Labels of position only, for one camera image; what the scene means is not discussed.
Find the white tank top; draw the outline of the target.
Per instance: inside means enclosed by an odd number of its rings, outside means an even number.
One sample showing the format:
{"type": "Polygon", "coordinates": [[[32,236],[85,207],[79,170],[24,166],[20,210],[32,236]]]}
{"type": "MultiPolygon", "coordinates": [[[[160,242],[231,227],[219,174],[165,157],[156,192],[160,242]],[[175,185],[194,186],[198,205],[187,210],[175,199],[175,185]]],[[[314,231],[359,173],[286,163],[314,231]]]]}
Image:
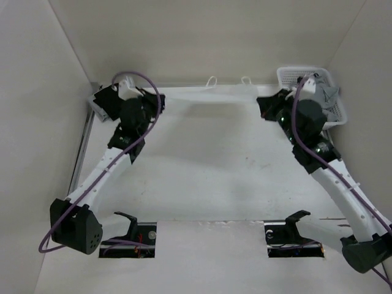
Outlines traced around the white tank top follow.
{"type": "Polygon", "coordinates": [[[211,76],[203,88],[197,90],[176,90],[165,93],[167,98],[200,104],[248,104],[258,97],[258,88],[251,78],[244,76],[235,85],[219,85],[217,77],[211,76]]]}

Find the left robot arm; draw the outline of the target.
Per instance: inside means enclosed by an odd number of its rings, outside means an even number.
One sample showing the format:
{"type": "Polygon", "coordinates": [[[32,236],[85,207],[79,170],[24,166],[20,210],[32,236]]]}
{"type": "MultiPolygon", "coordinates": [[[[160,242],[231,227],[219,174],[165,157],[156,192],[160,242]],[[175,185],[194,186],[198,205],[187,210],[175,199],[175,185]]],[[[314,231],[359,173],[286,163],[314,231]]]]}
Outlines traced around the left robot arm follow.
{"type": "Polygon", "coordinates": [[[121,102],[119,124],[95,169],[66,199],[50,206],[50,238],[59,247],[92,254],[103,241],[131,244],[137,239],[136,221],[126,213],[99,217],[99,208],[117,178],[134,163],[145,137],[165,108],[165,95],[144,89],[121,102]]]}

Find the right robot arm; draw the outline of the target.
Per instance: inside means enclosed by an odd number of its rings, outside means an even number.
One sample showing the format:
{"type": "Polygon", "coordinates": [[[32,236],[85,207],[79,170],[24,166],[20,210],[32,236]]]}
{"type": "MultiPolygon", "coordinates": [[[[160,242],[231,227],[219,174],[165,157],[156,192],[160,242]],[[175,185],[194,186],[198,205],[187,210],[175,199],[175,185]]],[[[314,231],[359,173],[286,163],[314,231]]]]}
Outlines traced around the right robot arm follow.
{"type": "Polygon", "coordinates": [[[338,150],[322,135],[326,116],[309,99],[295,101],[287,90],[258,97],[261,117],[277,122],[292,144],[297,162],[339,208],[342,220],[321,219],[308,211],[286,218],[285,237],[323,243],[340,252],[357,272],[366,273],[391,257],[391,221],[380,215],[350,176],[338,150]]]}

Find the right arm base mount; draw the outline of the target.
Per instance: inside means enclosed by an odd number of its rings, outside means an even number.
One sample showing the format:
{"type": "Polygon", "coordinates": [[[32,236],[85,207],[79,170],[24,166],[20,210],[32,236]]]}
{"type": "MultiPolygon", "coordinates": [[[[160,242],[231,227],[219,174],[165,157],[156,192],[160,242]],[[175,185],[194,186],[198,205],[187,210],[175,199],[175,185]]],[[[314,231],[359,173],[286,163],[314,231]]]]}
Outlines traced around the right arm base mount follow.
{"type": "Polygon", "coordinates": [[[266,250],[269,258],[324,258],[323,246],[312,239],[302,237],[296,223],[310,216],[300,210],[284,220],[264,221],[266,250]]]}

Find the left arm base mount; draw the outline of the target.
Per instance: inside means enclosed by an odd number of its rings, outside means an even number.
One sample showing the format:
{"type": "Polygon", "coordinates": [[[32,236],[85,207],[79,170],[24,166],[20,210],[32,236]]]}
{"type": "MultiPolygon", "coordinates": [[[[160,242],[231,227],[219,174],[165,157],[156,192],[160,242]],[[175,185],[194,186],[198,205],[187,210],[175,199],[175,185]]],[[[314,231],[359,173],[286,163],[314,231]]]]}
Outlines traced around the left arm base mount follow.
{"type": "Polygon", "coordinates": [[[139,222],[135,216],[122,212],[104,221],[100,258],[154,258],[157,223],[139,222]]]}

